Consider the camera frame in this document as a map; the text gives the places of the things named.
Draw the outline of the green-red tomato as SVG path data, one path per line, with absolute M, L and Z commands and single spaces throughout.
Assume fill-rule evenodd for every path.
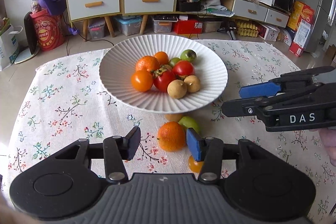
M 183 116 L 178 123 L 183 126 L 185 130 L 193 128 L 198 134 L 201 133 L 201 127 L 198 125 L 197 121 L 189 116 Z

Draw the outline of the tan longan fruit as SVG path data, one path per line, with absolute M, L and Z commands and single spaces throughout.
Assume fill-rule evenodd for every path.
M 186 84 L 189 93 L 196 93 L 201 89 L 201 81 L 195 75 L 187 76 L 184 79 L 184 83 Z
M 173 80 L 167 87 L 167 93 L 171 98 L 181 99 L 187 93 L 187 86 L 182 80 Z
M 173 69 L 173 68 L 172 68 L 170 65 L 168 65 L 168 64 L 165 64 L 164 67 L 165 67 L 166 69 L 169 69 L 169 70 L 172 70 L 172 69 Z

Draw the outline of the large red tomato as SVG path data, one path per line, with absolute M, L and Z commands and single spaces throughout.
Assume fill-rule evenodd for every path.
M 177 76 L 190 76 L 195 74 L 195 68 L 189 61 L 181 60 L 173 67 L 173 72 Z

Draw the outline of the green tomato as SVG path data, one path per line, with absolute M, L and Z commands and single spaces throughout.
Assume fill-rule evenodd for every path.
M 174 58 L 172 58 L 172 59 L 169 61 L 168 64 L 173 68 L 173 67 L 175 67 L 175 65 L 176 65 L 179 61 L 181 61 L 180 58 L 178 58 L 178 57 L 174 57 Z
M 197 54 L 193 50 L 184 50 L 179 57 L 183 61 L 193 63 L 197 59 Z

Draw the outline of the red tomato with stem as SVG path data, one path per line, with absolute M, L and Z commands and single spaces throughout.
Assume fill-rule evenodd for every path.
M 161 92 L 166 93 L 167 87 L 176 76 L 172 70 L 161 67 L 153 72 L 153 84 Z

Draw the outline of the large orange mandarin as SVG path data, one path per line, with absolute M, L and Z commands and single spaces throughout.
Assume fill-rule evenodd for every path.
M 136 71 L 146 70 L 148 72 L 152 72 L 156 71 L 159 68 L 160 63 L 154 56 L 144 56 L 140 58 L 135 65 Z

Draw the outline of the small orange tomato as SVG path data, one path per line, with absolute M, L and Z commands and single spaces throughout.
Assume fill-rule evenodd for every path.
M 166 52 L 157 52 L 154 57 L 158 60 L 160 65 L 166 65 L 169 63 L 169 56 Z

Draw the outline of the yellow-orange tomato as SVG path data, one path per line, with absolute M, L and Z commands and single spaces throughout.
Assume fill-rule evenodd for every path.
M 193 173 L 200 173 L 204 162 L 203 161 L 196 161 L 193 156 L 191 155 L 189 157 L 188 160 L 188 164 L 189 164 L 189 169 L 193 172 Z

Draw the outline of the brown longan fruit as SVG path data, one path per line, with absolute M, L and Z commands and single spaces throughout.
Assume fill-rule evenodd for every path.
M 169 122 L 179 122 L 183 118 L 183 114 L 165 114 L 164 117 Z

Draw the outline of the yellow egg carton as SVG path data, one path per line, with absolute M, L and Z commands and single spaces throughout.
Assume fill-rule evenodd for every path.
M 237 34 L 239 36 L 248 36 L 256 38 L 259 35 L 259 29 L 254 22 L 247 20 L 236 20 Z

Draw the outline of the floral tablecloth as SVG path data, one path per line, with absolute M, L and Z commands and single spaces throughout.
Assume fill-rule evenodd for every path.
M 227 118 L 222 103 L 238 97 L 245 85 L 261 83 L 297 70 L 274 46 L 266 43 L 204 40 L 228 70 L 228 85 L 215 102 L 191 113 L 203 135 L 225 143 L 249 139 L 304 172 L 315 184 L 316 198 L 309 218 L 321 221 L 335 213 L 335 167 L 330 163 L 317 132 L 271 133 L 255 117 Z M 190 152 L 166 152 L 157 143 L 157 131 L 165 123 L 162 114 L 127 107 L 103 87 L 99 66 L 105 50 L 62 57 L 37 69 L 22 106 L 7 149 L 2 191 L 9 197 L 10 184 L 24 170 L 80 138 L 100 143 L 112 135 L 141 129 L 141 143 L 131 161 L 129 174 L 188 173 Z

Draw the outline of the red box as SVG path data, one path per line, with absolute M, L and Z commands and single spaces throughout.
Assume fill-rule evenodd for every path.
M 201 34 L 203 23 L 196 19 L 179 20 L 173 24 L 173 31 L 179 35 Z

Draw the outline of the low wooden tv cabinet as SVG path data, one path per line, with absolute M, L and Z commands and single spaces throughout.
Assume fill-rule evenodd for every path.
M 286 27 L 290 14 L 256 0 L 177 0 L 175 12 L 236 17 Z

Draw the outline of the clear storage bin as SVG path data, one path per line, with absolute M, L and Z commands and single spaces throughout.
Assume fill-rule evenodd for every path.
M 139 34 L 142 16 L 115 16 L 113 18 L 118 30 L 125 36 Z

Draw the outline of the white paper bag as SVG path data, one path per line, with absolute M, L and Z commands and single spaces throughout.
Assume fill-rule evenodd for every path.
M 1 34 L 1 68 L 0 71 L 10 67 L 19 54 L 19 43 L 16 35 L 23 31 L 22 26 L 9 25 Z

